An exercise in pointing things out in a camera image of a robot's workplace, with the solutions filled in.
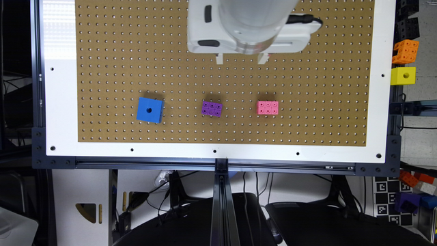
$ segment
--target white border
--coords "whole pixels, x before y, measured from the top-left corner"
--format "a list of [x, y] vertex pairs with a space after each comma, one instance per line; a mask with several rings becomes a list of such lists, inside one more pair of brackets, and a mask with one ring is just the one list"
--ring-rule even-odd
[[[228, 143], [79, 143], [76, 46], [72, 45], [76, 42], [74, 0], [43, 0], [47, 155], [383, 163], [389, 111], [395, 0], [375, 0], [374, 11], [365, 147]], [[62, 32], [57, 32], [60, 25]], [[56, 150], [50, 150], [51, 146], [56, 146]]]

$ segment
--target yellow block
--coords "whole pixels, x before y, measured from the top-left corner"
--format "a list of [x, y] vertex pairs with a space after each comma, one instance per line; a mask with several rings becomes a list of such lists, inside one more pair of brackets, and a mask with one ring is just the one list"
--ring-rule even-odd
[[415, 83], [415, 67], [399, 67], [391, 70], [391, 85], [414, 85]]

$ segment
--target orange block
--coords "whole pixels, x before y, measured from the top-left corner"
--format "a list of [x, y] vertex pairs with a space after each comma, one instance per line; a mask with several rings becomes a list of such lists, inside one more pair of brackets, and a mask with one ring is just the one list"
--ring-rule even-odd
[[413, 175], [411, 175], [409, 172], [401, 170], [399, 174], [399, 180], [403, 182], [405, 185], [408, 185], [409, 187], [415, 187], [419, 180], [415, 178]]
[[397, 55], [392, 58], [392, 63], [404, 65], [415, 62], [418, 47], [419, 41], [403, 40], [396, 43], [393, 50], [397, 51]]
[[426, 174], [415, 172], [414, 177], [417, 178], [419, 181], [427, 182], [428, 184], [431, 185], [434, 182], [434, 177], [428, 176]]

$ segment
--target pink block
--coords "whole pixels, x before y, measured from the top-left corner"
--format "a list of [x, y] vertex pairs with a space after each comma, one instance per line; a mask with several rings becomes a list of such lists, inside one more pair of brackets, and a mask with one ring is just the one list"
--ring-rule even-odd
[[279, 113], [279, 103], [276, 101], [258, 101], [257, 114], [259, 115], [277, 115]]

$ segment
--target purple block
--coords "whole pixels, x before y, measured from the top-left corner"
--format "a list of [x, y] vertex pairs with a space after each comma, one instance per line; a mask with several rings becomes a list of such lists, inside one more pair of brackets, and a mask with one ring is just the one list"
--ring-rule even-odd
[[202, 103], [202, 114], [220, 117], [222, 107], [221, 103], [204, 101]]
[[419, 207], [421, 196], [413, 193], [404, 193], [404, 192], [396, 193], [395, 210], [397, 212], [409, 213], [407, 210], [404, 210], [402, 208], [402, 204], [404, 204], [405, 201], [409, 201], [411, 204], [414, 204], [415, 206]]

